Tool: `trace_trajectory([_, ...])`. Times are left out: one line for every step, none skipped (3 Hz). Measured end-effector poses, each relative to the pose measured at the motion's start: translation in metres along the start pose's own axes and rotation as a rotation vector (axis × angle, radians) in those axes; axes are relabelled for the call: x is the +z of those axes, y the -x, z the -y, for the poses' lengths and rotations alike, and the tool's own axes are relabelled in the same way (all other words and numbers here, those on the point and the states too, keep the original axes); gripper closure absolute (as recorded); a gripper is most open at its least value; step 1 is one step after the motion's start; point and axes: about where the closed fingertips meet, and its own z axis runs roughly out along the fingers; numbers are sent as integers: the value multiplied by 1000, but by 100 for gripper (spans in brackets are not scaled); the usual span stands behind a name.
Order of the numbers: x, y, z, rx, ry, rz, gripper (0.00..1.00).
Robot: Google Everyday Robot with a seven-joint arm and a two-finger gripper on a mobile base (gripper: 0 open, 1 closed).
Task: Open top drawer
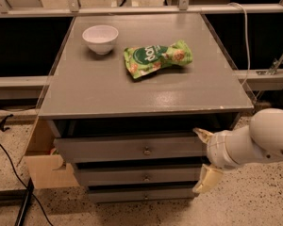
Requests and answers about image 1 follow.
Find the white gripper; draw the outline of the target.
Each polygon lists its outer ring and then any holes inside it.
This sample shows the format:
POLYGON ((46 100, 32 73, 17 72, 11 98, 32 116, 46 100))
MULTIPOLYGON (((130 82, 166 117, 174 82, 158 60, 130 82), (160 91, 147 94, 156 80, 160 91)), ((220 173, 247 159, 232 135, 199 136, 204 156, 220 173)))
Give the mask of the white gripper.
POLYGON ((239 144, 241 136, 228 130, 217 133, 197 127, 192 130, 203 143, 207 143, 207 158, 212 164, 202 165, 199 181, 192 191, 197 194, 206 193, 221 181, 224 175, 222 170, 234 170, 241 167, 232 153, 234 147, 239 144))

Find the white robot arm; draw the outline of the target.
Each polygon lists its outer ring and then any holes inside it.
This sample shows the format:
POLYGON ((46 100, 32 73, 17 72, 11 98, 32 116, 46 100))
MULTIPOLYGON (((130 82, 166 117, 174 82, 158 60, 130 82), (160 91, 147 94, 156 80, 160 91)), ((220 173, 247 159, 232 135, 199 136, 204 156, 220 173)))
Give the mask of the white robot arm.
POLYGON ((194 128, 193 132, 207 145, 209 165, 203 164, 200 178, 192 191, 210 191, 228 170, 250 163, 268 164, 283 161, 283 110, 260 110, 249 124, 236 130, 211 133, 194 128))

